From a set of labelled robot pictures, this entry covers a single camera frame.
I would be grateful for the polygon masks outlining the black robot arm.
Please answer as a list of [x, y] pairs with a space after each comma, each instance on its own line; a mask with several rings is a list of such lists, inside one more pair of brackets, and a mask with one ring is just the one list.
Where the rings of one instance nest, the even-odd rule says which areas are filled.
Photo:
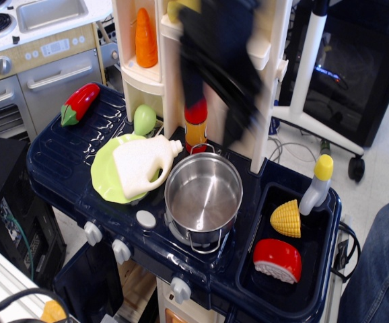
[[184, 6], [178, 12], [180, 74], [186, 120], [200, 123], [209, 85], [227, 106], [222, 147], [239, 141], [246, 129], [259, 124], [255, 98], [263, 83], [248, 55], [258, 1], [200, 1], [199, 9]]

